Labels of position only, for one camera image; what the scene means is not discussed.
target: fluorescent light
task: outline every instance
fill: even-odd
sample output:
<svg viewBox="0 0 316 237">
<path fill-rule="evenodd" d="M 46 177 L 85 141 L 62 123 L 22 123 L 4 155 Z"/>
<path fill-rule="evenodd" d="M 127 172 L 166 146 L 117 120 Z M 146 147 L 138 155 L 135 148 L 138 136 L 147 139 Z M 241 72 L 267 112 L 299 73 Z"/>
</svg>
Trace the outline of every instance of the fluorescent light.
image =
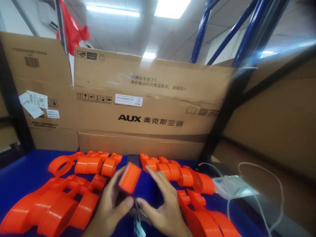
<svg viewBox="0 0 316 237">
<path fill-rule="evenodd" d="M 110 13 L 116 15 L 129 15 L 129 16 L 137 16 L 139 17 L 138 12 L 125 11 L 114 8 L 105 8 L 105 7 L 96 7 L 96 6 L 86 6 L 87 10 L 101 13 Z"/>
<path fill-rule="evenodd" d="M 273 51 L 267 51 L 267 50 L 264 50 L 262 53 L 263 53 L 263 54 L 274 54 Z"/>
<path fill-rule="evenodd" d="M 155 16 L 179 19 L 191 0 L 158 0 Z"/>
<path fill-rule="evenodd" d="M 154 59 L 156 57 L 155 53 L 145 52 L 143 55 L 143 59 Z"/>
</svg>

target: blue surface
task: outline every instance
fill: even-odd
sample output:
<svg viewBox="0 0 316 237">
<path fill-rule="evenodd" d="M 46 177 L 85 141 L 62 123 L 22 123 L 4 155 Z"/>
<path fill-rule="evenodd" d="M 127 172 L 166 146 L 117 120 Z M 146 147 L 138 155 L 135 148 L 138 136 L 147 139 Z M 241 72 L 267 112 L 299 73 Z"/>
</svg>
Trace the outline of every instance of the blue surface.
<svg viewBox="0 0 316 237">
<path fill-rule="evenodd" d="M 48 172 L 48 166 L 50 162 L 61 155 L 72 155 L 73 152 L 65 151 L 51 151 L 51 150 L 33 150 L 25 157 L 12 163 L 6 168 L 0 170 L 0 220 L 2 221 L 6 213 L 25 195 L 36 191 L 42 185 L 44 185 L 50 178 L 54 176 Z M 117 166 L 124 166 L 127 161 L 127 156 L 124 156 L 121 163 Z M 178 160 L 181 165 L 193 166 L 196 161 L 184 161 Z M 74 174 L 73 168 L 62 178 L 65 178 L 71 174 Z M 94 177 L 93 174 L 78 175 L 91 181 Z M 177 190 L 183 190 L 178 186 L 176 182 L 172 182 L 172 185 Z M 142 172 L 140 181 L 138 182 L 134 195 L 136 197 L 142 197 L 146 199 L 154 207 L 158 207 L 162 203 L 162 195 L 149 174 Z M 227 214 L 227 201 L 217 194 L 204 195 L 207 203 L 207 209 L 217 210 L 224 214 Z M 230 216 L 233 224 L 237 228 L 242 237 L 247 236 L 266 236 L 263 234 L 249 219 L 249 217 L 243 213 L 243 211 L 231 201 L 230 204 Z M 147 236 L 164 236 L 160 234 L 154 227 L 148 226 L 142 222 Z M 22 236 L 37 236 L 37 227 L 32 228 Z M 62 236 L 80 236 L 81 230 L 68 227 Z M 134 236 L 133 219 L 130 216 L 125 216 L 116 227 L 112 236 Z"/>
</svg>

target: air conditioner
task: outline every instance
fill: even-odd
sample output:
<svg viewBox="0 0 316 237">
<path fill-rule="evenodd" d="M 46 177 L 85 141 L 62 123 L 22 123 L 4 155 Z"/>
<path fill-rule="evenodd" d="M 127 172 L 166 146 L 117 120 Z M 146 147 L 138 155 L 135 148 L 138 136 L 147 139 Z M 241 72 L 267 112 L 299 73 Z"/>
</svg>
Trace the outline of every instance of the air conditioner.
<svg viewBox="0 0 316 237">
<path fill-rule="evenodd" d="M 40 21 L 48 28 L 58 31 L 58 20 L 55 10 L 45 2 L 38 2 L 37 9 L 39 11 Z"/>
</svg>

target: cardboard box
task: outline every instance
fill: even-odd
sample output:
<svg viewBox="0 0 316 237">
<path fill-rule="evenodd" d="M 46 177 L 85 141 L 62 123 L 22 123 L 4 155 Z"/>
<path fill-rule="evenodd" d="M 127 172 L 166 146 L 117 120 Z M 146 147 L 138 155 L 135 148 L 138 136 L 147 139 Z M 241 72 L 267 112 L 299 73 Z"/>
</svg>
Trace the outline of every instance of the cardboard box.
<svg viewBox="0 0 316 237">
<path fill-rule="evenodd" d="M 58 40 L 0 37 L 18 94 L 47 95 L 59 111 L 36 119 L 25 111 L 36 148 L 74 151 L 79 142 L 82 151 L 197 159 L 235 72 L 76 48 L 72 86 Z"/>
</svg>

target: box flap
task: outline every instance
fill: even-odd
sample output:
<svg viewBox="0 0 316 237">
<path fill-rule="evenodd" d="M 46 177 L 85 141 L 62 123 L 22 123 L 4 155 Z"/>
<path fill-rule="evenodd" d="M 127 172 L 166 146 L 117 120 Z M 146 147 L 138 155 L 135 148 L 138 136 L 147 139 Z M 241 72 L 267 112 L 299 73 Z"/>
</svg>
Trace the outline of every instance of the box flap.
<svg viewBox="0 0 316 237">
<path fill-rule="evenodd" d="M 74 85 L 220 104 L 235 69 L 76 48 Z"/>
<path fill-rule="evenodd" d="M 57 39 L 0 32 L 12 76 L 72 85 L 69 60 Z"/>
</svg>

